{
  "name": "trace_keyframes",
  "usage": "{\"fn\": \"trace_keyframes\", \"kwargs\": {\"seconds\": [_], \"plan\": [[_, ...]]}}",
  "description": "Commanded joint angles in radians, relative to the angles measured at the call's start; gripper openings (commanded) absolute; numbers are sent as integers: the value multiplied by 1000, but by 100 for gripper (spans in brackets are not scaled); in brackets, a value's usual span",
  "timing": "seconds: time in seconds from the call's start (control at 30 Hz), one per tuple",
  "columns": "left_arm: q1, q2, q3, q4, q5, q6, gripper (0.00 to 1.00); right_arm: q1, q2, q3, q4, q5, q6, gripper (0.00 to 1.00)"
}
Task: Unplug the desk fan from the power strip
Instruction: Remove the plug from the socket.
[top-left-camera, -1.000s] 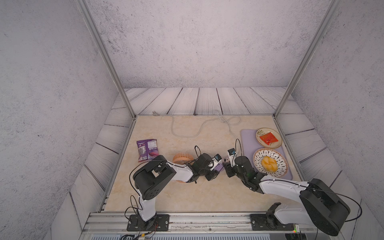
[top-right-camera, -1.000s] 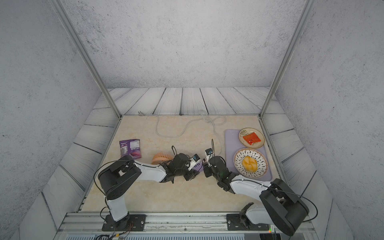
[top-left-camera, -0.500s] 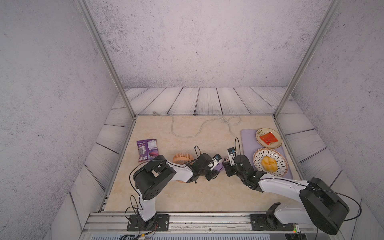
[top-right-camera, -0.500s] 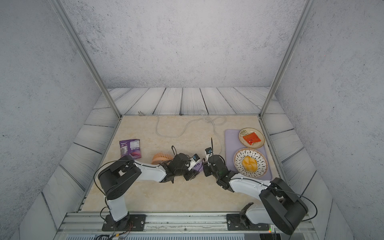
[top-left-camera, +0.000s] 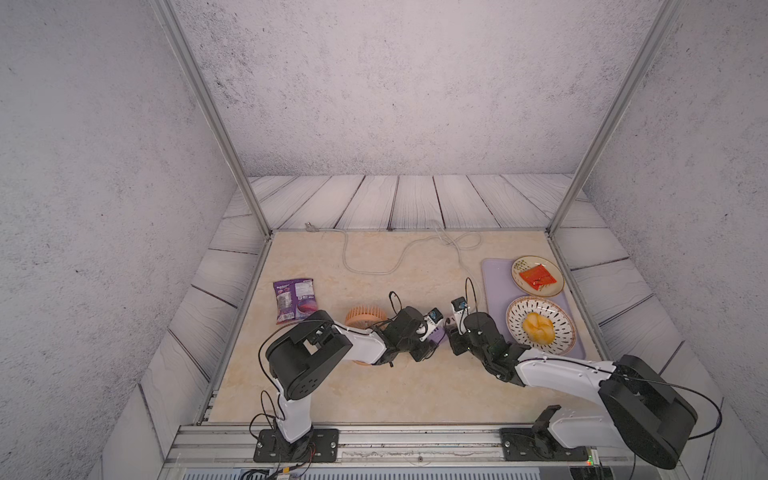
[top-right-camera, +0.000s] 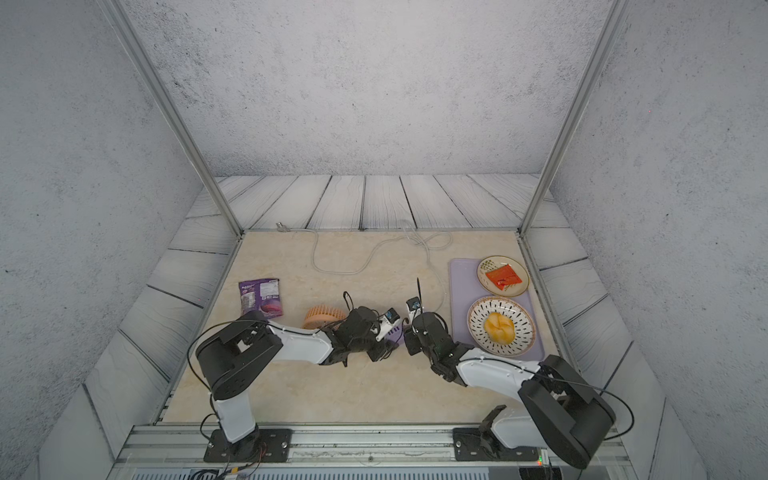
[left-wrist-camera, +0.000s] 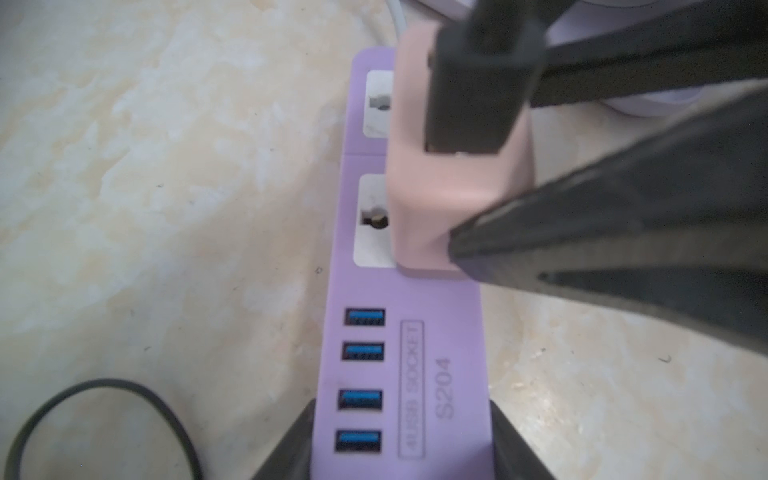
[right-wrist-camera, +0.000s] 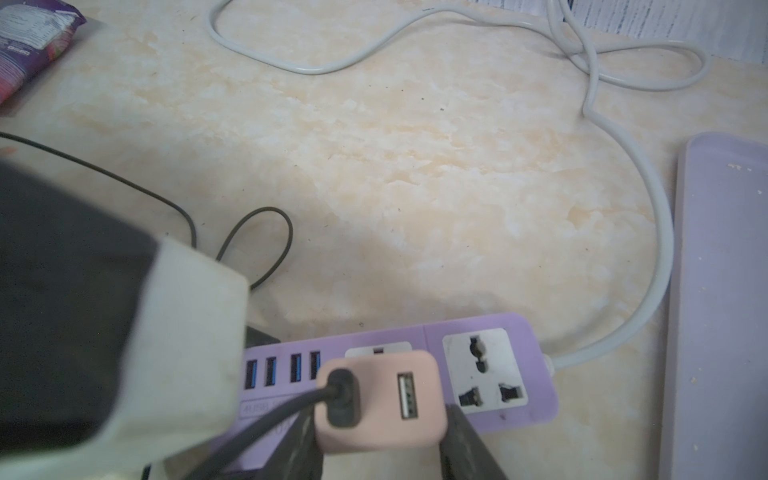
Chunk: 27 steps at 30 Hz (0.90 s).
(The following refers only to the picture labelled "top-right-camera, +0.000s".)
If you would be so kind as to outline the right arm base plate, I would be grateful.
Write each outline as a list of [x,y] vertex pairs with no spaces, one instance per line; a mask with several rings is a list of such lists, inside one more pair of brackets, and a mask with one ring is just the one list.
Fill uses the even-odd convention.
[[479,427],[457,427],[452,430],[454,459],[458,462],[534,462],[541,460],[536,447],[508,448],[490,431]]

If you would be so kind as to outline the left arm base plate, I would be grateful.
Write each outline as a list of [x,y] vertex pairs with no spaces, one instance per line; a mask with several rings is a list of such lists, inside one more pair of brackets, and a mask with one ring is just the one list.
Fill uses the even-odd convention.
[[203,456],[204,463],[285,463],[288,460],[293,431],[257,427],[243,439],[231,443],[222,429],[212,432]]

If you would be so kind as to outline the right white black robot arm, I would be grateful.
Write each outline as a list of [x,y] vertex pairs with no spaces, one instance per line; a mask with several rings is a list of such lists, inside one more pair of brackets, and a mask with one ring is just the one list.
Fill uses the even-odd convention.
[[603,442],[629,433],[635,424],[610,435],[617,420],[609,397],[629,404],[617,394],[587,383],[562,357],[551,354],[540,362],[518,361],[488,354],[453,340],[443,318],[419,310],[409,315],[405,344],[411,355],[426,355],[431,370],[443,380],[464,387],[488,389],[523,404],[522,416],[505,414],[504,406],[486,417],[478,430],[489,451],[546,447],[567,465],[586,469]]

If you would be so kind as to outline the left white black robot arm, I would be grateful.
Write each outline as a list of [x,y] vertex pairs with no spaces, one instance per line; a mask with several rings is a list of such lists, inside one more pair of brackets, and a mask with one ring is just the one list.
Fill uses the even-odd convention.
[[208,390],[219,424],[209,445],[234,450],[258,438],[247,390],[271,362],[346,365],[351,354],[360,352],[377,362],[397,348],[388,335],[401,324],[393,309],[379,313],[360,306],[314,330],[287,327],[256,311],[208,328],[187,355],[197,359],[190,371]]

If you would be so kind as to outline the purple power strip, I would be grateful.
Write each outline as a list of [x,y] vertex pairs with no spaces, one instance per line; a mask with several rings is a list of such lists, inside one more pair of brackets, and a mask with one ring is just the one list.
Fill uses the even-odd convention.
[[403,321],[399,320],[398,323],[394,325],[393,328],[387,333],[387,335],[385,336],[385,339],[395,342],[397,344],[401,344],[403,342],[403,336],[404,336]]

